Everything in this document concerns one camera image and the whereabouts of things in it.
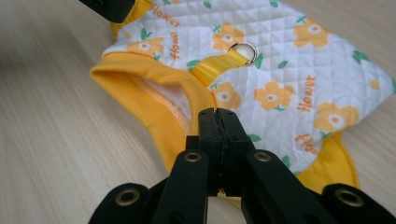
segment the wood grain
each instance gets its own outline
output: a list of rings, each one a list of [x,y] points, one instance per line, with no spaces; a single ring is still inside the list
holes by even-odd
[[[288,2],[396,77],[396,4]],[[108,22],[77,0],[0,0],[0,223],[87,223],[115,186],[167,176],[139,121],[89,77],[112,44]],[[344,142],[361,186],[396,215],[396,99]],[[244,223],[222,199],[209,223]]]

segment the black object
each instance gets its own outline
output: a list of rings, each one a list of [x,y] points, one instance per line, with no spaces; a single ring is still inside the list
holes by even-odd
[[[122,23],[128,16],[134,0],[79,0],[108,21]]]
[[[207,197],[219,191],[242,198],[247,223],[396,223],[358,189],[335,184],[322,195],[306,189],[275,154],[255,149],[232,111],[202,111],[199,128],[168,178],[151,189],[116,187],[90,223],[202,224]]]

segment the quilted fabric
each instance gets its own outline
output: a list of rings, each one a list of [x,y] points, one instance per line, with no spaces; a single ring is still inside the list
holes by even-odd
[[[277,0],[156,0],[104,54],[132,52],[191,71],[241,41],[257,49],[255,63],[225,72],[208,90],[238,115],[256,148],[275,152],[294,173],[315,160],[324,138],[357,124],[394,92],[392,79],[363,52]],[[182,91],[147,84],[191,119],[193,102]]]

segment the flower pattern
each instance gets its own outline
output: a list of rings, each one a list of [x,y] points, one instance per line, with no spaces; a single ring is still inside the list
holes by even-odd
[[[353,106],[339,108],[331,103],[324,103],[318,107],[318,117],[314,126],[322,131],[334,133],[350,127],[359,119],[359,111]]]
[[[294,41],[294,46],[300,48],[309,43],[312,43],[315,47],[323,47],[327,45],[327,35],[332,32],[327,30],[318,22],[306,18],[305,24],[298,24],[295,26],[294,33],[297,35],[297,38]]]
[[[163,0],[164,5],[171,5],[171,4],[177,4],[180,3],[181,0]]]
[[[379,90],[380,86],[379,86],[379,81],[378,80],[373,80],[370,82],[370,86],[375,89],[375,90]]]
[[[145,39],[127,46],[128,52],[153,57],[154,53],[163,53],[163,37]]]
[[[231,82],[225,82],[211,91],[216,100],[217,107],[232,109],[238,108],[241,104],[241,96],[233,89]]]
[[[226,49],[228,50],[230,46],[237,42],[243,41],[245,38],[244,32],[239,29],[234,29],[233,26],[226,22],[219,29],[219,33],[213,34],[213,49]]]
[[[125,39],[131,39],[131,38],[132,38],[132,35],[131,35],[130,33],[127,32],[127,33],[124,34],[124,38],[125,38]]]
[[[292,86],[281,88],[275,81],[268,82],[264,89],[254,91],[255,99],[262,103],[262,108],[267,111],[275,109],[279,105],[289,106],[293,94],[294,88]]]

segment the silver ring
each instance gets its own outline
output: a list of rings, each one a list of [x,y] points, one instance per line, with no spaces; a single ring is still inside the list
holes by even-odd
[[[347,189],[338,189],[335,191],[335,196],[342,203],[345,203],[352,207],[362,207],[364,205],[364,200],[358,194]]]
[[[184,160],[189,161],[189,162],[196,162],[201,160],[201,155],[195,152],[191,152],[187,155],[184,156]]]
[[[130,197],[127,199],[122,198],[122,196],[124,196],[126,194],[130,194]],[[134,189],[134,188],[123,189],[122,191],[120,191],[119,194],[117,194],[116,203],[119,206],[128,206],[133,203],[136,203],[139,198],[140,198],[139,190]]]
[[[254,63],[254,61],[256,61],[256,58],[257,58],[257,50],[256,50],[256,48],[254,48],[253,45],[251,45],[251,44],[249,44],[249,43],[247,43],[247,42],[237,42],[237,43],[234,43],[232,46],[230,46],[230,48],[228,49],[228,51],[234,49],[234,48],[235,48],[236,46],[238,46],[238,45],[246,45],[246,46],[250,47],[250,48],[253,50],[253,58],[252,58],[250,61],[248,61],[246,64]]]
[[[270,161],[272,158],[265,152],[256,152],[254,158],[258,161]]]

